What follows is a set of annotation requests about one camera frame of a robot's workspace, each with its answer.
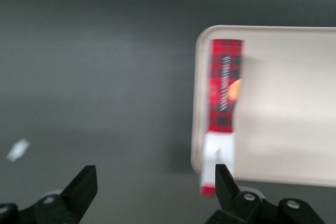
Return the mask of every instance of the beige tray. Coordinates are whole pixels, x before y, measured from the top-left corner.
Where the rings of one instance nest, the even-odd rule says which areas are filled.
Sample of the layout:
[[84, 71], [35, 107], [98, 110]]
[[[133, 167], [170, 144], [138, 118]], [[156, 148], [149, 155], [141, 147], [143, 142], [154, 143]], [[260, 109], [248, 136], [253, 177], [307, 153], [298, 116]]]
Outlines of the beige tray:
[[214, 26], [196, 45], [191, 163], [201, 171], [212, 39], [244, 41], [235, 178], [336, 186], [336, 28]]

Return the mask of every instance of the gray background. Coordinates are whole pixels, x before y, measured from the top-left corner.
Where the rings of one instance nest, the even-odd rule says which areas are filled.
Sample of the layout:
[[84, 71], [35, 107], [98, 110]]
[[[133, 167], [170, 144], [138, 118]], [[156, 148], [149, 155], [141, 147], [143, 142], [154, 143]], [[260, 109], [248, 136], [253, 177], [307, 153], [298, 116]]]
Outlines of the gray background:
[[[82, 223], [204, 223], [190, 166], [194, 55], [218, 24], [335, 26], [336, 0], [0, 0], [0, 199], [21, 208], [86, 164]], [[11, 163], [10, 147], [26, 138]], [[240, 183], [336, 220], [336, 189]]]

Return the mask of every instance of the red plaid package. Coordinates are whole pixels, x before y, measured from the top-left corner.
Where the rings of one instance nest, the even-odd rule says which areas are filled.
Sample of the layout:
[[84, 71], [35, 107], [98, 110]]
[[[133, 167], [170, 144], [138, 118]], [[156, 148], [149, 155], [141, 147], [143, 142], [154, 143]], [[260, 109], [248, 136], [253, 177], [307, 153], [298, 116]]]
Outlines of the red plaid package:
[[236, 39], [215, 39], [209, 80], [209, 131], [233, 132], [233, 109], [240, 88], [241, 48]]

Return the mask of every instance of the white label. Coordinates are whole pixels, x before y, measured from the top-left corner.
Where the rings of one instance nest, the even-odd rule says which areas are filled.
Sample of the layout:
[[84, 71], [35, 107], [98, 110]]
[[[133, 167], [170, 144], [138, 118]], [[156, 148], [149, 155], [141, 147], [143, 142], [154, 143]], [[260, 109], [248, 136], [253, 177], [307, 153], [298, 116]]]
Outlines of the white label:
[[207, 132], [203, 145], [201, 187], [215, 186], [216, 164], [225, 164], [234, 175], [234, 133]]

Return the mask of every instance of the metal screw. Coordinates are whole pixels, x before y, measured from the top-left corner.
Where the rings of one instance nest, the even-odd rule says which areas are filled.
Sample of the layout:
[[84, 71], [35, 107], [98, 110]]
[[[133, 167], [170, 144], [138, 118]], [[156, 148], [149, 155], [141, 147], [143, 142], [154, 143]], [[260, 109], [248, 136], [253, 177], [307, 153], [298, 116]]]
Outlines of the metal screw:
[[287, 206], [289, 206], [290, 208], [294, 208], [294, 209], [299, 209], [300, 208], [299, 203], [297, 203], [294, 200], [287, 201]]
[[50, 204], [51, 202], [53, 202], [54, 201], [54, 198], [52, 198], [52, 197], [48, 197], [48, 198], [46, 198], [44, 201], [43, 201], [43, 204]]
[[8, 207], [2, 207], [2, 208], [0, 208], [0, 215], [4, 214], [5, 212], [7, 212], [7, 210], [8, 210]]
[[246, 194], [244, 194], [244, 198], [245, 198], [246, 200], [250, 200], [250, 201], [256, 199], [256, 197], [255, 197], [253, 194], [250, 194], [250, 193], [246, 193]]

